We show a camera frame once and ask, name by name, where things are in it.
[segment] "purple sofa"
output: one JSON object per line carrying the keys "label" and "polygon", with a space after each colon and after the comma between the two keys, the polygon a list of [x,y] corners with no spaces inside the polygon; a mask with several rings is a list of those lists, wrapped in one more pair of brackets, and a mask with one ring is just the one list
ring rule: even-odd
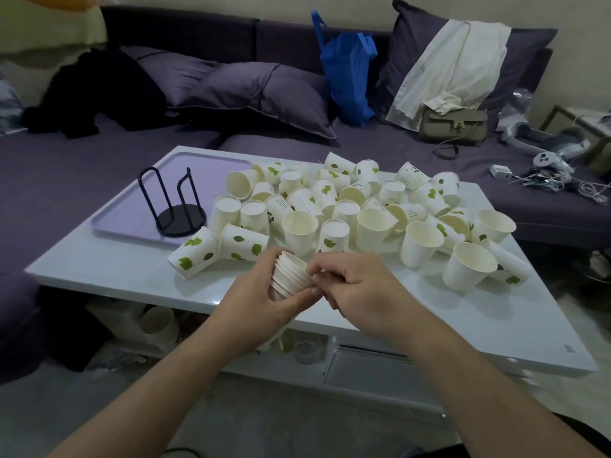
{"label": "purple sofa", "polygon": [[[224,63],[278,62],[322,73],[309,26],[122,6],[103,8],[103,13],[109,41],[117,45],[149,46]],[[371,63],[370,89],[385,61],[389,38],[388,32],[374,32],[379,56]],[[536,89],[550,55],[544,51],[535,58],[523,86]],[[57,302],[37,299],[38,286],[21,270],[132,182],[142,168],[178,145],[313,162],[324,161],[332,150],[354,161],[376,159],[387,171],[396,171],[405,161],[430,175],[455,171],[462,180],[478,183],[496,209],[516,220],[518,239],[588,250],[611,246],[611,208],[575,194],[531,191],[493,179],[488,174],[493,163],[508,165],[515,173],[530,167],[529,157],[493,138],[480,148],[462,150],[455,161],[442,161],[432,155],[433,145],[376,122],[351,128],[336,121],[338,139],[326,143],[271,130],[227,135],[171,126],[126,132],[103,116],[96,124],[99,135],[75,140],[26,132],[0,138],[0,382],[36,369],[56,343],[51,335],[61,333],[57,328],[50,331],[44,312]],[[585,169],[577,176],[596,180]]]}

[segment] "lavender serving tray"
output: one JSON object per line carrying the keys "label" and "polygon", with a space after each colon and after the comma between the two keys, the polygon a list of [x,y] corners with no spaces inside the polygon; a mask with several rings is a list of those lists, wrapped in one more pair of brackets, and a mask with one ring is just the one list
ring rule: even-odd
{"label": "lavender serving tray", "polygon": [[[242,159],[181,152],[168,157],[156,167],[161,174],[173,206],[180,205],[176,185],[180,178],[185,176],[187,167],[191,168],[191,175],[200,204],[206,215],[210,217],[214,198],[225,193],[227,174],[233,170],[249,169],[251,165],[249,161]],[[157,176],[154,172],[149,171],[142,181],[149,193],[155,211],[160,214],[167,208],[167,203]],[[195,204],[195,198],[188,181],[183,183],[182,190],[185,202]],[[98,212],[92,219],[92,226],[98,232],[118,234],[126,238],[144,239],[172,246],[180,245],[187,239],[187,237],[166,238],[157,231],[155,219],[137,183],[134,183],[127,191]]]}

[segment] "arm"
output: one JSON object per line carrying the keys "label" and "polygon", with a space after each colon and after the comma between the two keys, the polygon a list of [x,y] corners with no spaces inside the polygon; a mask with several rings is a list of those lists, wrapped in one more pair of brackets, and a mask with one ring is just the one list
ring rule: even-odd
{"label": "arm", "polygon": [[308,272],[359,330],[413,359],[472,457],[603,457],[419,304],[375,254],[317,254]]}
{"label": "arm", "polygon": [[64,440],[49,458],[161,456],[193,404],[227,363],[273,337],[322,296],[312,288],[282,302],[270,300],[271,275],[281,252],[278,247],[266,250],[190,338]]}

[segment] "blue tote bag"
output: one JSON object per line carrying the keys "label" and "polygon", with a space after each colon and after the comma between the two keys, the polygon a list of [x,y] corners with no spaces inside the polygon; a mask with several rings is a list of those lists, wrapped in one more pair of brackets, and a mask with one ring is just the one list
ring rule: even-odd
{"label": "blue tote bag", "polygon": [[362,126],[373,117],[367,105],[369,61],[378,55],[371,35],[343,32],[325,45],[321,25],[327,26],[317,11],[312,22],[320,44],[320,60],[331,89],[331,97],[340,108],[340,119]]}

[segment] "white garment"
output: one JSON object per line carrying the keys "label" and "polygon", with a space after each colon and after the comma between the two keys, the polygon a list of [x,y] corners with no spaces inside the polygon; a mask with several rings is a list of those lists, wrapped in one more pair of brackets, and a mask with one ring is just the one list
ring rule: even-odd
{"label": "white garment", "polygon": [[437,114],[477,108],[493,91],[511,29],[477,21],[448,21],[403,80],[386,119],[417,131],[424,106]]}

